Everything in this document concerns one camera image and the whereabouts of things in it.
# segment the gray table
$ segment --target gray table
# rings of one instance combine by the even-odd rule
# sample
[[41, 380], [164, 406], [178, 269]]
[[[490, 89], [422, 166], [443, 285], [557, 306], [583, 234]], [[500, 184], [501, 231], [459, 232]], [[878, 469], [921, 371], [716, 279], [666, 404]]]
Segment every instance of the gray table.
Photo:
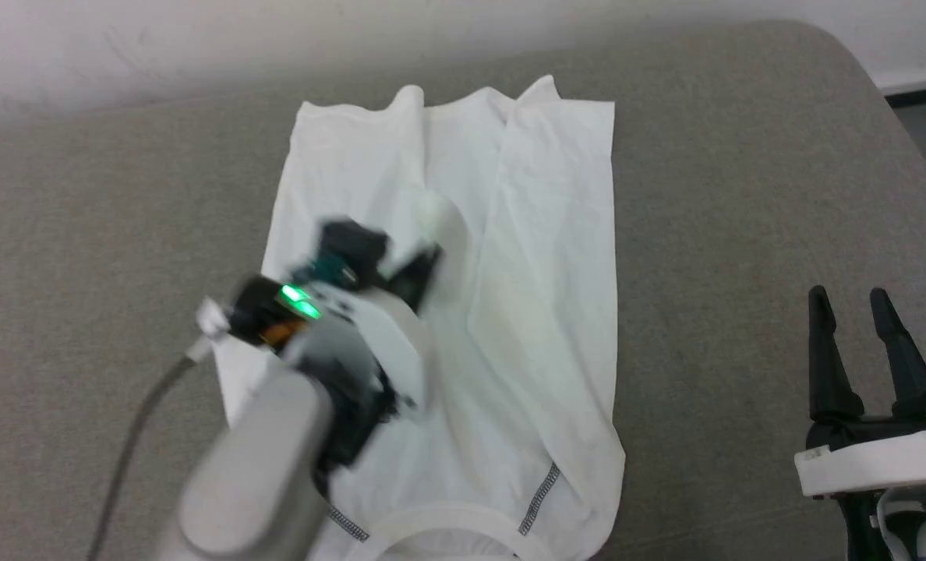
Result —
[[[844, 47], [769, 23], [370, 83], [306, 84], [0, 134], [0, 559], [82, 555], [125, 424], [193, 338], [202, 295], [257, 270], [296, 108], [431, 104], [542, 74], [617, 102], [627, 451], [605, 559], [840, 558], [836, 507], [801, 497], [806, 291], [826, 284], [853, 383], [891, 383], [869, 288], [926, 355], [926, 163]], [[223, 426], [211, 369], [136, 455], [106, 553], [146, 558]]]

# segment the black and white stitching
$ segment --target black and white stitching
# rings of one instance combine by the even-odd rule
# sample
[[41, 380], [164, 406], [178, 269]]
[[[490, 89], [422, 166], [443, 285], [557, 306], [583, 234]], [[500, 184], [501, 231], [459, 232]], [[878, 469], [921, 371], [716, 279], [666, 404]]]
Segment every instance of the black and white stitching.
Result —
[[356, 522], [349, 520], [348, 516], [342, 514], [338, 508], [332, 506], [331, 511], [328, 511], [328, 518], [330, 518], [331, 521], [335, 524], [338, 524], [338, 527], [341, 527], [342, 530], [345, 530], [345, 533], [348, 533], [348, 535], [352, 536], [353, 538], [360, 541], [366, 541], [369, 539], [369, 534], [366, 533], [366, 530], [363, 530], [360, 528], [360, 526], [357, 526]]
[[532, 523], [535, 522], [535, 516], [539, 514], [539, 507], [542, 506], [543, 499], [546, 498], [546, 494], [550, 492], [553, 483], [556, 483], [558, 478], [560, 478], [560, 469], [556, 464], [553, 464], [550, 466], [550, 472], [547, 473], [546, 479], [540, 484], [531, 503], [528, 504], [526, 517], [522, 519], [522, 524], [519, 526], [519, 533], [523, 536], [528, 534], [528, 530], [532, 529]]

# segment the wall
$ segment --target wall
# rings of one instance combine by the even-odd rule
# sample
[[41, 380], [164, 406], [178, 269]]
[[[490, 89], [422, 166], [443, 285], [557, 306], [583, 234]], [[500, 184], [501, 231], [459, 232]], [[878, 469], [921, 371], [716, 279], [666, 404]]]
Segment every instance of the wall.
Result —
[[926, 86], [926, 0], [0, 0], [0, 125], [772, 17]]

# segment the green light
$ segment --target green light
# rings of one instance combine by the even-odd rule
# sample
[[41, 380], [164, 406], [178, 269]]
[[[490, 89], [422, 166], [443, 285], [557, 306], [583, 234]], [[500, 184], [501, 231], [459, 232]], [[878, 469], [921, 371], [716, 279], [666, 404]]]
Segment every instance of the green light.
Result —
[[310, 319], [318, 319], [318, 317], [321, 317], [321, 312], [318, 312], [317, 308], [314, 308], [313, 303], [310, 302], [296, 302], [293, 308], [296, 308], [296, 310], [304, 316], [310, 317]]
[[303, 291], [301, 288], [292, 287], [289, 284], [284, 284], [280, 292], [282, 292], [282, 295], [290, 302], [300, 302], [310, 299], [310, 295], [307, 294], [307, 292]]

